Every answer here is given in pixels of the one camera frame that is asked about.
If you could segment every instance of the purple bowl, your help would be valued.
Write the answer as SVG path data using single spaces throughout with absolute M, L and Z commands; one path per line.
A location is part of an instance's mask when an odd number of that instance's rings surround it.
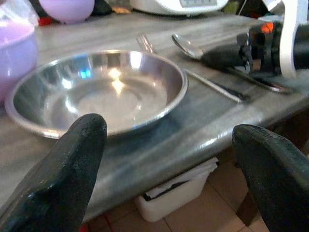
M 36 66 L 38 47 L 30 23 L 0 20 L 0 104 L 9 90 Z
M 61 23 L 84 22 L 94 8 L 95 0 L 39 0 L 42 8 Z

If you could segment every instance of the metal bowl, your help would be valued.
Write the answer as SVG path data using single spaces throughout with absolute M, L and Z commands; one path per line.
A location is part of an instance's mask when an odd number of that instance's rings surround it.
M 188 87 L 168 59 L 108 50 L 53 61 L 22 79 L 5 101 L 22 127 L 58 139 L 80 116 L 101 114 L 108 136 L 136 131 L 164 117 Z

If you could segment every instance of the white appliance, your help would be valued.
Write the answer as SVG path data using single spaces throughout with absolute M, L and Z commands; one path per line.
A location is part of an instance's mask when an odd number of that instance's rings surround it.
M 198 15 L 222 9 L 228 0 L 130 0 L 134 9 L 161 15 Z

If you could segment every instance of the spoon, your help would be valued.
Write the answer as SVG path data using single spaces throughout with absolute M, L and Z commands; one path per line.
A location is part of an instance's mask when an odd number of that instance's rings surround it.
M 147 36 L 145 34 L 141 34 L 136 38 L 138 44 L 140 45 L 141 49 L 156 54 L 156 51 L 153 48 L 153 45 L 151 42 L 149 42 Z M 237 92 L 233 89 L 229 89 L 227 87 L 224 87 L 222 85 L 219 85 L 217 83 L 214 83 L 206 78 L 203 78 L 202 76 L 198 75 L 197 73 L 194 73 L 190 70 L 185 69 L 184 70 L 188 75 L 191 77 L 197 79 L 198 81 L 202 82 L 203 84 L 211 87 L 212 89 L 216 90 L 217 92 L 223 94 L 224 96 L 228 97 L 229 99 L 237 102 L 237 103 L 245 103 L 249 101 L 250 96 L 242 94 L 240 92 Z
M 174 43 L 181 49 L 181 51 L 188 57 L 195 59 L 195 60 L 199 60 L 202 63 L 206 64 L 207 66 L 208 64 L 208 59 L 204 58 L 204 55 L 207 53 L 204 53 L 200 48 L 198 48 L 197 46 L 193 45 L 189 40 L 185 39 L 184 37 L 178 35 L 178 34 L 172 34 L 172 40 L 174 41 Z M 239 64 L 240 60 L 237 60 L 238 58 L 235 58 L 235 64 Z M 281 92 L 281 93 L 290 93 L 291 90 L 283 87 L 281 85 L 279 85 L 278 83 L 274 83 L 274 82 L 270 82 L 267 80 L 264 80 L 262 78 L 258 78 L 258 77 L 251 77 L 248 74 L 245 74 L 241 71 L 238 71 L 235 68 L 232 67 L 225 67 L 225 70 L 230 72 L 231 74 L 237 75 L 241 78 L 244 78 L 252 83 L 255 83 L 259 86 L 262 86 L 264 88 L 270 89 L 272 91 L 275 92 Z

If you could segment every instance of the gray marble countertop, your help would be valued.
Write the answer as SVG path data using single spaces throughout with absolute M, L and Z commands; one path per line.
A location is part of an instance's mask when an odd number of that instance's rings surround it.
M 108 141 L 85 220 L 215 156 L 231 145 L 235 125 L 267 126 L 309 106 L 308 93 L 304 90 L 278 94 L 239 77 L 208 69 L 182 55 L 170 39 L 171 34 L 178 33 L 206 50 L 233 41 L 235 35 L 256 23 L 235 15 L 186 18 L 132 13 L 36 29 L 40 49 L 38 65 L 98 50 L 140 51 L 135 38 L 145 33 L 160 55 L 253 99 L 249 104 L 236 104 L 189 77 L 189 89 L 183 101 L 153 128 Z M 20 128 L 0 109 L 0 206 L 54 143 Z

